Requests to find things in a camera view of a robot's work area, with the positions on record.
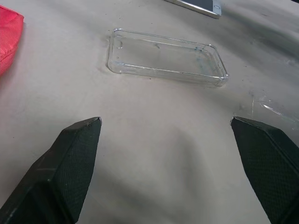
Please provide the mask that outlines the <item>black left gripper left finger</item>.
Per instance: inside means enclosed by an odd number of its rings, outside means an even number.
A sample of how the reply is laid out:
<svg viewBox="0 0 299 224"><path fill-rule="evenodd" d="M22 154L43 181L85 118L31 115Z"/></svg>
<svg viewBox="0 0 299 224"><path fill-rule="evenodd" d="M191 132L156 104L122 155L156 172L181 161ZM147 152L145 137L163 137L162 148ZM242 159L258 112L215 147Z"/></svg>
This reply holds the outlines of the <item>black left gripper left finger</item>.
<svg viewBox="0 0 299 224"><path fill-rule="evenodd" d="M0 208L0 224L76 224L93 176L102 120L74 123L58 135Z"/></svg>

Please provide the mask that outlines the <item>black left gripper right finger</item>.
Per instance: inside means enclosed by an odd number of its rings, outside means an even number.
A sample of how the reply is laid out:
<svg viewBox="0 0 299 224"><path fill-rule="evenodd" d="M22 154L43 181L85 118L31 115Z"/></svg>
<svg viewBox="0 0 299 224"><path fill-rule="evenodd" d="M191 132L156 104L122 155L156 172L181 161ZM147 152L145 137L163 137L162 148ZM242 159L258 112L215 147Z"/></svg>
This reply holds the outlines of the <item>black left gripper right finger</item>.
<svg viewBox="0 0 299 224"><path fill-rule="evenodd" d="M299 224L299 147L280 129L233 117L244 172L271 224Z"/></svg>

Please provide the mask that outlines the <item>white smartphone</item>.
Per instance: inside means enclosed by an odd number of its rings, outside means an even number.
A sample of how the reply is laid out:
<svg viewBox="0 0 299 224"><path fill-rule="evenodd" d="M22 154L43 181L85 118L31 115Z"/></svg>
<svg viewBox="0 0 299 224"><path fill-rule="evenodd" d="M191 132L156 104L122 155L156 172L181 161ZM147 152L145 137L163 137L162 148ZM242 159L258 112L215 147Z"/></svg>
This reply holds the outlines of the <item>white smartphone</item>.
<svg viewBox="0 0 299 224"><path fill-rule="evenodd" d="M219 19L222 16L220 0L165 0L200 14Z"/></svg>

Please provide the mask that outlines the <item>clear plastic phone case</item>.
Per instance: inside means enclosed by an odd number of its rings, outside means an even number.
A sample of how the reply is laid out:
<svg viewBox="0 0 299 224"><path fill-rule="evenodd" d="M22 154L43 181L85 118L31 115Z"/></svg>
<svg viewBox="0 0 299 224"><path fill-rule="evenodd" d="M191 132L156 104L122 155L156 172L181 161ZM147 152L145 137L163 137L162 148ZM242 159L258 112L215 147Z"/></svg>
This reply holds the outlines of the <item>clear plastic phone case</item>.
<svg viewBox="0 0 299 224"><path fill-rule="evenodd" d="M116 28L110 35L107 67L117 74L223 86L229 77L211 44Z"/></svg>

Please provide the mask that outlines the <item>red mesh fabric bag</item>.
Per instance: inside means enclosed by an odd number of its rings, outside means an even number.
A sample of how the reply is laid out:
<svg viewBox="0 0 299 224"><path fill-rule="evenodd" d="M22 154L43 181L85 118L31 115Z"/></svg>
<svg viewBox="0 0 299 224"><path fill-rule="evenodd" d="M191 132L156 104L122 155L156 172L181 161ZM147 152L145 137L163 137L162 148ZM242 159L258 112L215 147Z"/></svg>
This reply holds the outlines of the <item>red mesh fabric bag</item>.
<svg viewBox="0 0 299 224"><path fill-rule="evenodd" d="M12 65L23 30L24 16L0 5L0 76Z"/></svg>

